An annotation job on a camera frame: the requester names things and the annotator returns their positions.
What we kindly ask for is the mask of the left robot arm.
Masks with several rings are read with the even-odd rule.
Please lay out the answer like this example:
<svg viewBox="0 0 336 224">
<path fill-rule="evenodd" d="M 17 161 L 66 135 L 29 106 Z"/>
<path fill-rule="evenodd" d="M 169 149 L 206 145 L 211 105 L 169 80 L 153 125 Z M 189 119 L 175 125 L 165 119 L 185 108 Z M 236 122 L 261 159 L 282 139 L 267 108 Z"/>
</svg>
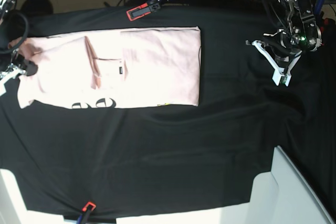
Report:
<svg viewBox="0 0 336 224">
<path fill-rule="evenodd" d="M 206 74 L 235 76 L 251 63 L 281 75 L 319 46 L 319 28 L 310 0 L 280 0 L 285 17 L 275 34 L 261 8 L 227 1 L 223 8 L 105 6 L 102 9 L 35 17 L 33 32 L 19 53 L 38 66 L 44 78 L 95 76 L 116 80 L 178 82 Z"/>
</svg>

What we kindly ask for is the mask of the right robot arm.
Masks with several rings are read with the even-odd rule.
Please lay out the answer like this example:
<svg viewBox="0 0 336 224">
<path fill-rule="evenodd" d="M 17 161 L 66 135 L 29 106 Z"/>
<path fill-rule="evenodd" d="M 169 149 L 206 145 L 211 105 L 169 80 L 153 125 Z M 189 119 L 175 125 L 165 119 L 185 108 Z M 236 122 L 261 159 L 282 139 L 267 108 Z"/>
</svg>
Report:
<svg viewBox="0 0 336 224">
<path fill-rule="evenodd" d="M 28 37 L 29 32 L 29 22 L 26 15 L 22 12 L 16 10 L 14 7 L 17 0 L 1 0 L 1 24 L 4 23 L 5 18 L 19 17 L 24 23 L 24 32 L 15 45 L 1 50 L 1 55 L 10 55 L 10 62 L 7 64 L 6 68 L 1 71 L 1 95 L 6 93 L 5 83 L 11 79 L 15 79 L 18 75 L 25 75 L 25 64 L 22 60 L 19 60 L 19 47 Z"/>
</svg>

